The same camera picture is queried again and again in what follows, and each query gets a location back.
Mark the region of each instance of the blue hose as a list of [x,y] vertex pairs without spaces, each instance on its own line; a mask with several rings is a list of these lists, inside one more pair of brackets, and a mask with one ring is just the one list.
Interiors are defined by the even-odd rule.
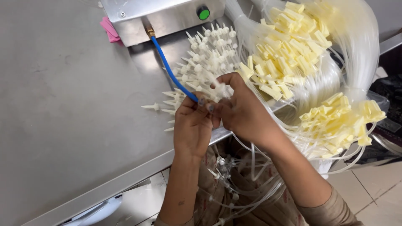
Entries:
[[179,81],[177,80],[177,78],[174,76],[172,69],[170,68],[168,61],[166,60],[165,55],[162,52],[162,49],[160,48],[158,42],[156,41],[155,36],[151,37],[152,42],[155,44],[156,49],[158,50],[158,53],[160,55],[160,58],[162,58],[163,64],[166,67],[166,71],[168,72],[170,78],[173,80],[174,84],[181,89],[188,97],[190,97],[193,101],[198,102],[198,98],[191,93],[190,91],[188,91],[182,84],[179,83]]

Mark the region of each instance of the beige clothing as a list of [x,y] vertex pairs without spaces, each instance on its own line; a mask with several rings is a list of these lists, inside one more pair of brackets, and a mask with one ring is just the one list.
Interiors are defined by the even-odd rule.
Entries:
[[[218,150],[220,155],[225,156],[224,148],[219,148]],[[235,154],[240,155],[242,159],[248,157],[247,152],[244,152],[246,154],[243,155],[239,153],[236,152]],[[238,211],[238,209],[231,210],[213,201],[209,201],[210,196],[217,202],[225,205],[233,203],[235,206],[248,205],[255,199],[258,199],[258,195],[256,194],[254,197],[252,195],[239,195],[239,200],[232,200],[232,194],[228,189],[222,183],[215,180],[212,174],[208,172],[208,168],[215,169],[215,165],[215,153],[211,148],[208,148],[203,159],[203,164],[200,166],[199,190],[196,196],[194,215],[183,226],[212,226],[218,222],[219,218],[226,218],[235,211]],[[260,178],[254,182],[249,176],[249,170],[250,168],[242,169],[239,166],[231,171],[232,182],[243,191],[253,191],[270,177],[274,177],[277,174],[274,167],[267,167]],[[272,186],[268,184],[265,190],[259,194],[265,194]],[[225,222],[225,226],[304,226],[303,217],[310,226],[364,226],[362,222],[357,221],[345,201],[334,188],[330,199],[322,206],[316,208],[296,206],[285,186],[281,187],[273,195],[273,198],[264,201],[247,215]],[[168,225],[158,217],[155,221],[155,226]]]

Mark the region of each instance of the fingernail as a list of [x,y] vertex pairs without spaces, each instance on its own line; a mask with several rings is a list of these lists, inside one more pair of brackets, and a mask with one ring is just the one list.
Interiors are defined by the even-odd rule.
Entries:
[[201,107],[203,107],[205,104],[205,97],[200,97],[200,99],[198,100],[198,105],[200,105]]
[[209,106],[208,106],[208,111],[209,111],[209,112],[212,112],[212,111],[213,111],[213,105],[209,105]]

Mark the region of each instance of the hand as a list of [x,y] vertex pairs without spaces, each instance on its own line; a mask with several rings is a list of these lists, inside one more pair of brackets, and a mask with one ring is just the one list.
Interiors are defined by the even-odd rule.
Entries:
[[186,97],[177,109],[174,121],[175,157],[190,157],[201,160],[211,140],[211,114],[205,107],[206,97],[201,92],[194,93],[198,103]]
[[266,148],[275,142],[274,137],[284,135],[238,73],[224,74],[217,80],[230,85],[234,93],[230,100],[222,99],[219,103],[206,105],[208,111],[213,115],[212,123],[215,128],[219,127],[222,119],[227,130],[233,131],[236,135],[257,146]]

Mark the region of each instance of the brass fitting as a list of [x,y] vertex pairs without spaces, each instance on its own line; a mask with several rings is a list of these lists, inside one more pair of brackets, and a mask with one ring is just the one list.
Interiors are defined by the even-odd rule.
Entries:
[[151,25],[146,25],[145,26],[145,32],[147,33],[148,37],[151,39],[152,36],[155,37],[155,31],[154,28]]

